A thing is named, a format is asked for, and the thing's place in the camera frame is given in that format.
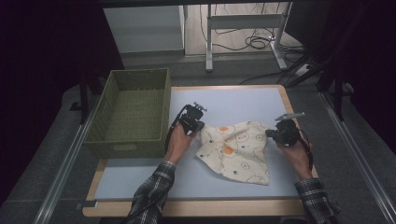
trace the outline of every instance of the wall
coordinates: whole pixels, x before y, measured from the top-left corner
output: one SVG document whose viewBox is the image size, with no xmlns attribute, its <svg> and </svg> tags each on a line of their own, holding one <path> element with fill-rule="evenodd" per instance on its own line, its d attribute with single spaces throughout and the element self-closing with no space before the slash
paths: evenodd
<svg viewBox="0 0 396 224">
<path fill-rule="evenodd" d="M 120 53 L 184 49 L 183 7 L 105 8 Z"/>
</svg>

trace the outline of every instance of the cloth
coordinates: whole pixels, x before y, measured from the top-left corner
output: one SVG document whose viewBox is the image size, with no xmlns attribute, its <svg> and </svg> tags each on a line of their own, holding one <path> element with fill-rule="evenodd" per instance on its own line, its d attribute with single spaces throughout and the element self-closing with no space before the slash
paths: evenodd
<svg viewBox="0 0 396 224">
<path fill-rule="evenodd" d="M 201 130 L 202 146 L 196 156 L 219 175 L 239 182 L 268 185 L 267 129 L 267 125 L 251 121 L 218 128 L 206 124 Z"/>
<path fill-rule="evenodd" d="M 173 186 L 175 180 L 175 170 L 176 167 L 173 163 L 163 161 L 153 175 L 140 186 L 134 194 L 134 202 L 130 214 L 144 208 L 151 200 L 158 198 L 158 195 L 164 196 L 143 213 L 140 213 L 139 216 L 127 222 L 128 224 L 153 224 L 159 222 L 163 216 L 163 206 L 165 205 L 166 195 L 169 190 L 168 187 Z M 310 223 L 330 223 L 330 219 L 334 218 L 334 214 L 340 212 L 338 206 L 333 206 L 329 203 L 328 196 L 320 179 L 302 180 L 296 183 L 295 187 L 303 201 L 307 219 L 312 220 Z"/>
</svg>

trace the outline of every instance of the table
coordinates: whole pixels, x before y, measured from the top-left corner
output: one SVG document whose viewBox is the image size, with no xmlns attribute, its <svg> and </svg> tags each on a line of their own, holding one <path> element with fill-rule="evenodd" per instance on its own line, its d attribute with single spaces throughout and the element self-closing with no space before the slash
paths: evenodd
<svg viewBox="0 0 396 224">
<path fill-rule="evenodd" d="M 241 90 L 257 88 L 276 88 L 288 113 L 293 110 L 285 89 L 279 85 L 260 86 L 211 86 L 211 87 L 173 87 L 172 91 L 183 90 Z M 101 201 L 96 202 L 94 195 L 106 168 L 107 160 L 100 160 L 92 180 L 86 201 L 94 206 L 84 207 L 86 217 L 126 217 L 132 202 Z M 163 215 L 165 217 L 235 217 L 235 216 L 303 216 L 304 209 L 298 197 L 271 199 L 241 199 L 241 200 L 178 200 L 167 202 Z"/>
</svg>

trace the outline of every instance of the metal frame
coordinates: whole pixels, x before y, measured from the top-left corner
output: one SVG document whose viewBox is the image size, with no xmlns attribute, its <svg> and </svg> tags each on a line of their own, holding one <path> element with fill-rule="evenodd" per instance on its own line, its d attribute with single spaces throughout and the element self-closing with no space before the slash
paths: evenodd
<svg viewBox="0 0 396 224">
<path fill-rule="evenodd" d="M 270 45 L 280 70 L 286 70 L 288 67 L 279 51 L 279 42 L 285 30 L 290 6 L 291 2 L 288 2 L 282 14 L 212 16 L 212 6 L 207 5 L 206 72 L 213 71 L 212 30 L 254 28 L 278 28 L 276 36 L 270 37 Z"/>
</svg>

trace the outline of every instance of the plaid shirt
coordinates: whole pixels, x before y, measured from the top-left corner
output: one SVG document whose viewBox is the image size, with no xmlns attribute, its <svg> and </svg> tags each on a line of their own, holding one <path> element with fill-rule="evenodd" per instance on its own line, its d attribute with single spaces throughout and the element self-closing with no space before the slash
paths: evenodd
<svg viewBox="0 0 396 224">
<path fill-rule="evenodd" d="M 172 162 L 161 162 L 153 175 L 134 194 L 134 204 L 129 215 L 138 210 L 144 211 L 126 223 L 154 224 L 160 222 L 163 217 L 163 206 L 166 202 L 167 192 L 174 184 L 175 170 L 176 166 Z M 330 219 L 339 212 L 339 208 L 332 205 L 328 200 L 320 179 L 303 180 L 296 183 L 295 187 L 303 201 L 308 222 L 315 224 L 331 223 Z M 145 208 L 152 200 L 155 201 L 154 205 Z"/>
</svg>

